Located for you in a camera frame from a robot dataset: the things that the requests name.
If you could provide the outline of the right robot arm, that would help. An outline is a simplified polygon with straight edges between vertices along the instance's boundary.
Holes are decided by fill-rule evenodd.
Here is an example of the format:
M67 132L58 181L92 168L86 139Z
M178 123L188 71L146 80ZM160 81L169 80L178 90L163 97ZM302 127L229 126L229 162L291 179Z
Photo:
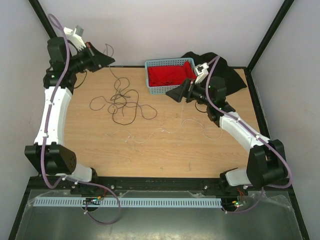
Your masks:
M205 87L187 78L181 85L166 92L176 102L185 99L206 105L208 118L229 133L248 152L245 168L235 168L223 173L218 188L231 194L237 186L255 188L265 186L285 189L292 185L292 172L285 159L284 145L278 139L270 140L249 126L226 101L227 88L221 77L207 80Z

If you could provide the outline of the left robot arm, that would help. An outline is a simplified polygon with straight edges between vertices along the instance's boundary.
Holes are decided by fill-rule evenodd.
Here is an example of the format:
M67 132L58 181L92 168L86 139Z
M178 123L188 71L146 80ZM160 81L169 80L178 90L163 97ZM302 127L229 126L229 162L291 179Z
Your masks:
M98 51L90 42L65 41L63 37L48 40L50 67L43 78L45 105L38 134L24 154L38 173L82 182L89 194L96 193L100 181L93 168L77 162L76 154L65 147L64 132L69 103L77 74L96 72L115 59Z

